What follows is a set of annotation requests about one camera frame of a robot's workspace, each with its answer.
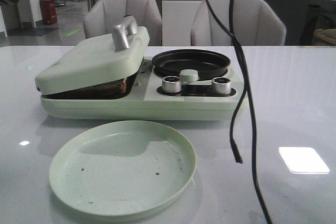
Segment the white bread slice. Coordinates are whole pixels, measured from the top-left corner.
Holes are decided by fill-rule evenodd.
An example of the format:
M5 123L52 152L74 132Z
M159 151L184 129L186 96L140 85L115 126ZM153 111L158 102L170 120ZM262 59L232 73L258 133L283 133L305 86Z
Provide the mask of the white bread slice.
M53 99L111 99L122 97L127 90L127 78L85 88L48 95Z

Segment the breakfast maker hinged lid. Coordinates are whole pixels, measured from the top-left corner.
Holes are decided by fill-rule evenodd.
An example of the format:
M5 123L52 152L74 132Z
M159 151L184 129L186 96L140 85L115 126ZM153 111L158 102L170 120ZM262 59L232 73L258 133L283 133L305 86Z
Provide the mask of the breakfast maker hinged lid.
M128 48L116 50L113 33L81 41L35 77L43 95L51 95L118 81L135 74L149 44L144 26L126 35Z

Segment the light green breakfast maker base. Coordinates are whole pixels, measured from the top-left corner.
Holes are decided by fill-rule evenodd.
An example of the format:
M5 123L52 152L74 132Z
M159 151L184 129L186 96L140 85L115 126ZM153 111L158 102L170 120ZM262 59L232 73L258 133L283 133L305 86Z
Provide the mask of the light green breakfast maker base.
M212 79L200 80L198 72L182 70L180 93L164 93L162 79L152 59L143 57L138 71L127 77L126 93L111 99L53 99L41 94L44 109L52 116L67 119L104 120L213 120L230 118L244 89L231 66L220 77L231 81L229 95L214 94Z

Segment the left silver control knob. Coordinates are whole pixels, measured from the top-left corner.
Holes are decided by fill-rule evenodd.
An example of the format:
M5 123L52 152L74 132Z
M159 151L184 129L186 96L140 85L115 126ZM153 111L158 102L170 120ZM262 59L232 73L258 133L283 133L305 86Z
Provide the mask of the left silver control knob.
M177 76L164 77L161 87L164 93L176 94L182 91L182 84L180 78Z

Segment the silver control knob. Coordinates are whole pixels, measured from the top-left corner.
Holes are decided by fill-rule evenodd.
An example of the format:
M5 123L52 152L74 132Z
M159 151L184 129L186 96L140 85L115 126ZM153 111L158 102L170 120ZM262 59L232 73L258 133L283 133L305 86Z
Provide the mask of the silver control knob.
M231 81L224 77L213 78L211 91L214 94L229 95L231 93Z
M182 84L180 78L177 76L164 77L161 87L164 93L176 94L182 91Z

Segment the round black frying pan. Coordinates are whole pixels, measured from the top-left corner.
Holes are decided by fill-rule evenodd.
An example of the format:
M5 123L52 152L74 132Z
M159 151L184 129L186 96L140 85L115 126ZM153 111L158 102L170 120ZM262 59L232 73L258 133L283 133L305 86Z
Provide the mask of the round black frying pan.
M230 65L230 59L223 54L201 49L169 50L152 58L154 70L161 76L179 76L182 70L198 72L200 80L223 76Z

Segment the right silver control knob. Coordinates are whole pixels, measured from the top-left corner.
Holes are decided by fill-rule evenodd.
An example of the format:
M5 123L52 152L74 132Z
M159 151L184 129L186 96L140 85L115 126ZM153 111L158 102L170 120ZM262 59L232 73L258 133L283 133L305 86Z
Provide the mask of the right silver control knob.
M231 93L231 81L224 77L213 78L211 91L214 94L229 95Z

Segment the light green round plate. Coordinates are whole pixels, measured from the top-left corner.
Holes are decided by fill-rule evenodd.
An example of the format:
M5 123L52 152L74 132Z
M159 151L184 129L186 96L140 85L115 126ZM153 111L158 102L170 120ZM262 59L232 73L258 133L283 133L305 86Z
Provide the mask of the light green round plate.
M191 182L196 154L179 131L150 121L120 121L66 143L49 170L54 194L78 212L137 220L174 203Z

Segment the left grey upholstered chair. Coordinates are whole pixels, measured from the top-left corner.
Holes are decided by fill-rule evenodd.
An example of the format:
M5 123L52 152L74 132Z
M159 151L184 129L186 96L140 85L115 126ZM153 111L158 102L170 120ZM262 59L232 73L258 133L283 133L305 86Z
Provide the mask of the left grey upholstered chair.
M149 46L162 44L162 17L155 0L98 0L84 18L85 37L111 33L113 26L129 15L138 26L147 28Z

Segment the grey upholstered chair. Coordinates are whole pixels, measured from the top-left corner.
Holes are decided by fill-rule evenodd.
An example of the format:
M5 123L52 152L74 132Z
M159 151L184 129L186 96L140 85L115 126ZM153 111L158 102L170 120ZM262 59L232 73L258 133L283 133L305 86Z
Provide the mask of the grey upholstered chair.
M113 26L129 15L138 26L147 28L149 46L162 44L162 17L155 0L98 0L84 18L85 37L111 33Z
M234 0L233 29L242 46L282 46L286 26L264 0ZM232 39L215 21L206 2L197 9L192 28L192 46L230 46Z

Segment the white refrigerator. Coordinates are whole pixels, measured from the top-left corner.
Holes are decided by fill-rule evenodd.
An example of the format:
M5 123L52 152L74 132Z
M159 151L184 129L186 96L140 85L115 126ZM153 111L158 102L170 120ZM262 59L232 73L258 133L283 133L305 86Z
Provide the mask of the white refrigerator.
M202 0L162 0L162 45L190 46L191 28Z

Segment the right grey upholstered chair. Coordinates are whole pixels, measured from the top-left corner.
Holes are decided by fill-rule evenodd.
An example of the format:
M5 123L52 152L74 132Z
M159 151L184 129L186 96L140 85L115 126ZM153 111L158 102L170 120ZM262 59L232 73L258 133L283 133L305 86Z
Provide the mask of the right grey upholstered chair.
M233 29L242 46L282 46L286 26L264 0L234 0ZM197 9L192 28L192 46L230 46L232 39L215 21L206 2Z

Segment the red trash bin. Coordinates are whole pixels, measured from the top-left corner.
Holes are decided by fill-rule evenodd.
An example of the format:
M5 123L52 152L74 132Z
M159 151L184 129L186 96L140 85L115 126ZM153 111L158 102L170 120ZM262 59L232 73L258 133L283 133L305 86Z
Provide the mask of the red trash bin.
M54 0L39 0L43 24L52 25L57 23L57 14Z

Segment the dark appliance at right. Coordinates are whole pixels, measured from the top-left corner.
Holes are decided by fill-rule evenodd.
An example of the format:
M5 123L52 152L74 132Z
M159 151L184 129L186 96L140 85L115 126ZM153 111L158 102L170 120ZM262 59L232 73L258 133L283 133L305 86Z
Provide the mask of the dark appliance at right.
M332 28L335 28L335 0L311 0L299 45L313 45L315 30Z

